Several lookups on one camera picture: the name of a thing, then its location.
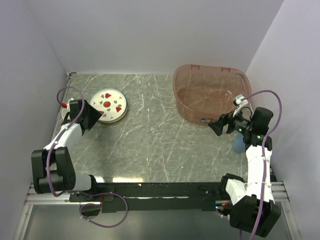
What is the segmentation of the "white watermelon pattern plate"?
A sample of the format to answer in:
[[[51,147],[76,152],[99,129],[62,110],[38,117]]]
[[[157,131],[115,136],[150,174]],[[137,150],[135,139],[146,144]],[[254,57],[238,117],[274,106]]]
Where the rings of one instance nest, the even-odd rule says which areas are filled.
[[[89,104],[101,113],[98,121],[105,124],[119,121],[128,109],[126,96],[113,88],[98,91],[92,96]]]

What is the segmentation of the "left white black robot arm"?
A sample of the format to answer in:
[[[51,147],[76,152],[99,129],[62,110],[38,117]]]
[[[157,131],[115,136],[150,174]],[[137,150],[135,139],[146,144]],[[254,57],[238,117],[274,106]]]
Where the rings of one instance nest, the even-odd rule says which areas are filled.
[[[86,200],[94,201],[99,195],[96,181],[92,175],[75,172],[69,150],[102,114],[86,100],[70,100],[68,106],[58,134],[31,154],[33,187],[37,194],[51,193],[56,197],[59,191],[81,191]]]

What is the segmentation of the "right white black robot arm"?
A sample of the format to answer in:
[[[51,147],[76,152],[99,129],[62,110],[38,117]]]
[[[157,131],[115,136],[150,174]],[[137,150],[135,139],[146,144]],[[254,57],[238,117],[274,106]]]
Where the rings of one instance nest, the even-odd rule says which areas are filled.
[[[218,192],[223,199],[231,200],[231,206],[219,207],[218,211],[229,218],[231,227],[250,233],[252,237],[265,238],[281,215],[270,177],[273,144],[267,132],[273,116],[272,111],[258,107],[251,119],[245,119],[242,112],[230,112],[208,123],[217,136],[222,135],[224,126],[228,134],[237,131],[243,136],[247,180],[229,173],[222,177]]]

